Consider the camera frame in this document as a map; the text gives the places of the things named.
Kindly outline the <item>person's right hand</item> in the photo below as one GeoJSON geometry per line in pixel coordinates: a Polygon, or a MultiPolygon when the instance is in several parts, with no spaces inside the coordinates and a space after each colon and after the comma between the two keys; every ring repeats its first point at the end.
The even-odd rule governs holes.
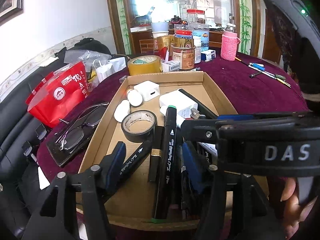
{"type": "Polygon", "coordinates": [[[296,185],[295,178],[287,178],[280,199],[285,202],[283,227],[286,239],[290,239],[298,231],[299,223],[306,220],[318,198],[315,197],[305,206],[300,206],[296,185]]]}

